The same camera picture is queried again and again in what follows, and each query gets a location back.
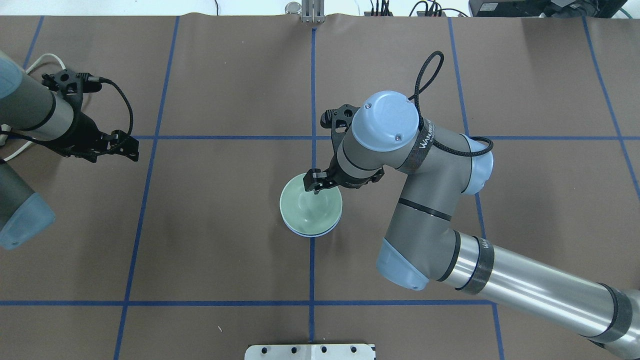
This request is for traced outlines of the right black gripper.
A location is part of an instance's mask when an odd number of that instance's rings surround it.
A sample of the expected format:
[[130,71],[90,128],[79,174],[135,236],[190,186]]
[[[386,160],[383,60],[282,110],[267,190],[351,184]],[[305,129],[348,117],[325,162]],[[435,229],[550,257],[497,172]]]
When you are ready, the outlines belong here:
[[312,168],[304,174],[304,186],[306,192],[313,192],[315,195],[320,191],[344,187],[346,189],[360,189],[368,183],[377,183],[385,175],[384,169],[378,168],[372,175],[366,177],[354,177],[347,174],[345,169],[339,164],[338,156],[331,158],[326,171],[319,168]]

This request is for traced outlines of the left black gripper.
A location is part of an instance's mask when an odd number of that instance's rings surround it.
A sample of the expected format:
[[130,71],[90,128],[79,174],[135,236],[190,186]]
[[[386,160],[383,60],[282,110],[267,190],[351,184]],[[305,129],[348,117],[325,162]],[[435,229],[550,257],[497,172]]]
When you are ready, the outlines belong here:
[[93,119],[82,111],[74,111],[70,127],[54,141],[54,152],[91,163],[96,163],[102,155],[119,155],[133,162],[139,160],[139,141],[130,133],[114,130],[110,133],[110,146],[105,136]]

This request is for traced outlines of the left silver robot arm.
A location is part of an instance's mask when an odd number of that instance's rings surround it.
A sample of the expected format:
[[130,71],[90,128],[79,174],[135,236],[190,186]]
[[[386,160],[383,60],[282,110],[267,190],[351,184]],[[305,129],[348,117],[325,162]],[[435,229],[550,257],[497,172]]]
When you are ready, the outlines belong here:
[[[61,157],[91,163],[105,155],[120,155],[134,162],[139,141],[132,136],[133,109],[125,93],[112,80],[86,71],[74,71],[51,53],[42,54],[28,68],[2,53],[0,59],[1,144],[7,139],[23,145],[0,160],[1,232],[3,249],[16,249],[55,222],[56,216],[41,194],[14,171],[10,162],[32,145]],[[127,130],[105,133],[82,110],[84,96],[112,86],[128,111]]]

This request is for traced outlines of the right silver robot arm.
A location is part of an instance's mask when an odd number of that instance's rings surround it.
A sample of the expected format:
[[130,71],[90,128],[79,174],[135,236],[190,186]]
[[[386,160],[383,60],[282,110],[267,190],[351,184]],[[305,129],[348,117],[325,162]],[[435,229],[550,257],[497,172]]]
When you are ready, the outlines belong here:
[[639,358],[639,292],[564,272],[489,240],[454,230],[461,196],[475,195],[493,170],[492,143],[437,125],[417,95],[380,91],[359,107],[326,110],[333,157],[304,176],[307,192],[359,189],[391,167],[406,174],[376,268],[387,280],[421,291],[430,281],[509,306],[573,331],[625,359]]

